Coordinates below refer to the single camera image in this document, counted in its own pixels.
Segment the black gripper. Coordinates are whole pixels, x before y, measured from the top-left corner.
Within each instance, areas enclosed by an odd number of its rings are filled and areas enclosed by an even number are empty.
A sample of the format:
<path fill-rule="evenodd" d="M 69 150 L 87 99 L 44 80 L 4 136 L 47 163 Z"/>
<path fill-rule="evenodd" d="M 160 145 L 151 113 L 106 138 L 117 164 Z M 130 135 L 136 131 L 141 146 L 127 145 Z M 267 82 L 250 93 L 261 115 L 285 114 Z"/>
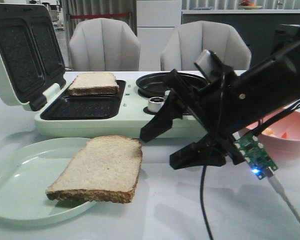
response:
<path fill-rule="evenodd" d="M 207 134 L 197 142 L 192 142 L 169 156 L 169 165 L 174 170 L 196 166 L 221 167 L 226 164 L 226 156 L 237 165 L 243 156 L 234 145 L 234 121 L 227 116 L 226 83 L 235 73 L 223 75 L 221 79 L 205 87 L 194 87 L 177 70 L 172 70 L 163 78 L 163 85 L 170 92 L 163 106 L 145 126 L 140 129 L 140 139 L 147 143 L 165 133 L 173 126 L 174 119 L 182 119 L 186 109 L 205 128 Z"/>

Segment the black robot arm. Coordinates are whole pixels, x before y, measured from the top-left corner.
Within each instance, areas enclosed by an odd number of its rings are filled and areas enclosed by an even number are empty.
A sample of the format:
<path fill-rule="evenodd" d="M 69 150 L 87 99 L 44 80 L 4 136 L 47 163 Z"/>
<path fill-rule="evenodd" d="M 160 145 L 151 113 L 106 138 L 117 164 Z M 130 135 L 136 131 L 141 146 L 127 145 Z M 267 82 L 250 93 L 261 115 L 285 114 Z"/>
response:
<path fill-rule="evenodd" d="M 237 75 L 211 50 L 205 50 L 195 62 L 207 80 L 197 87 L 176 70 L 163 79 L 170 93 L 159 112 L 140 130 L 140 138 L 149 142 L 173 126 L 185 112 L 206 130 L 206 135 L 169 158 L 170 166 L 183 169 L 194 166 L 223 166 L 230 157 L 235 165 L 245 159 L 235 146 L 233 134 L 266 115 L 280 113 L 252 131 L 264 128 L 289 115 L 300 103 L 300 28 L 291 43 L 275 51 L 261 63 Z"/>

